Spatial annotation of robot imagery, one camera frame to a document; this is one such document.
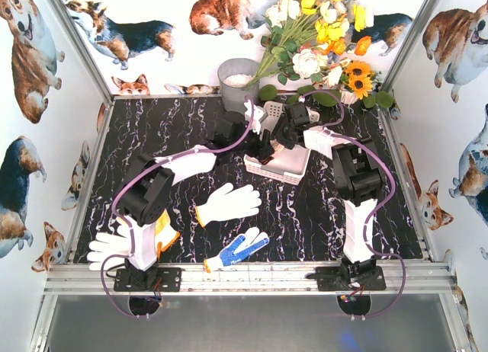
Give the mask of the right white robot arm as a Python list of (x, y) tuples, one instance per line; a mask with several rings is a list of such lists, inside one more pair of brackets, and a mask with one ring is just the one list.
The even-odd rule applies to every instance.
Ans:
[(345, 208), (343, 257), (350, 264), (372, 259), (376, 255), (371, 240), (373, 221), (386, 183), (384, 163), (372, 140), (353, 139), (314, 123), (300, 102), (283, 107), (271, 137), (286, 149), (300, 145), (332, 161), (335, 190)]

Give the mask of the orange palm white glove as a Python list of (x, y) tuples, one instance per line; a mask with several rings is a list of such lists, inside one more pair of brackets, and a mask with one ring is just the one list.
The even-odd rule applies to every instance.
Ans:
[(155, 227), (155, 247), (158, 260), (161, 258), (162, 253), (178, 240), (179, 236), (180, 232), (172, 227), (170, 216), (165, 210), (156, 220)]

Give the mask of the blue dotted white glove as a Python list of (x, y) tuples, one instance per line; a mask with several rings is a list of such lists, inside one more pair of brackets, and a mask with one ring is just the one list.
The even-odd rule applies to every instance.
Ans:
[(218, 255), (204, 260), (204, 268), (207, 273), (233, 266), (244, 261), (270, 242), (266, 232), (252, 227), (244, 233), (239, 233)]

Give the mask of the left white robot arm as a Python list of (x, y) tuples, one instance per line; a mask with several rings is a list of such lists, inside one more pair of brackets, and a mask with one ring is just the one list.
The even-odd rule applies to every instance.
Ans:
[[(274, 154), (269, 132), (261, 134), (263, 109), (245, 114), (226, 112), (216, 126), (209, 143), (161, 158), (140, 155), (127, 172), (126, 180), (114, 198), (113, 213), (122, 225), (127, 246), (116, 243), (127, 266), (147, 271), (179, 237), (170, 225), (167, 207), (173, 186), (197, 174), (209, 173), (220, 159), (236, 153), (254, 158)], [(257, 215), (261, 204), (259, 192), (251, 184), (236, 187), (224, 183), (212, 192), (206, 202), (194, 208), (197, 221), (205, 227), (211, 222), (226, 222)], [(268, 234), (256, 227), (238, 234), (216, 256), (204, 260), (206, 272), (244, 261), (270, 242)]]

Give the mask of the white perforated storage basket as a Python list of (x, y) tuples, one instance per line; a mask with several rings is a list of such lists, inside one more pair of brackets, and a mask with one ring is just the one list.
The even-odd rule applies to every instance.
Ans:
[[(284, 104), (268, 101), (264, 107), (257, 107), (257, 109), (262, 131), (271, 132), (278, 124), (279, 117), (284, 111)], [(286, 184), (298, 185), (305, 175), (310, 150), (302, 146), (295, 146), (293, 149), (275, 146), (274, 150), (275, 153), (267, 164), (262, 164), (256, 158), (245, 155), (244, 163), (247, 172)]]

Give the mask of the plain white knit glove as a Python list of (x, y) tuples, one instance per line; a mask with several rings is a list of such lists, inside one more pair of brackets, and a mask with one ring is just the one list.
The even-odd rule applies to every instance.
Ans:
[(207, 202), (196, 206), (195, 213), (199, 224), (205, 227), (211, 222), (226, 222), (257, 215), (262, 203), (260, 193), (251, 184), (235, 188), (225, 183), (216, 189)]

